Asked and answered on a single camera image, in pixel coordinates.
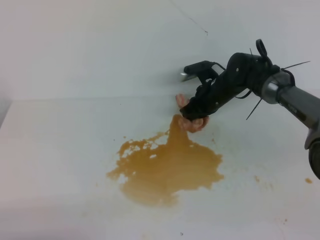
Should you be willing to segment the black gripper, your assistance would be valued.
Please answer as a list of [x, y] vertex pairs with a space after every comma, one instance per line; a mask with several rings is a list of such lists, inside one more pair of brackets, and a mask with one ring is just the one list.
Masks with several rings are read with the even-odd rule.
[[261, 94], [264, 82], [278, 72], [279, 66], [273, 65], [268, 58], [237, 52], [216, 79], [201, 83], [180, 113], [190, 121], [203, 119], [246, 89]]

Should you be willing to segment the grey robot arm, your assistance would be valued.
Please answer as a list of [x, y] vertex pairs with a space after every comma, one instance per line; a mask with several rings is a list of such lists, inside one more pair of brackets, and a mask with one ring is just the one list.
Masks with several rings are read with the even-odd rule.
[[197, 77], [201, 85], [195, 96], [181, 109], [184, 118], [193, 121], [214, 114], [244, 90], [269, 104], [279, 104], [308, 128], [304, 148], [309, 151], [311, 170], [320, 176], [320, 99], [298, 87], [291, 72], [273, 65], [266, 55], [235, 53], [222, 73], [215, 62], [188, 65], [183, 72]]

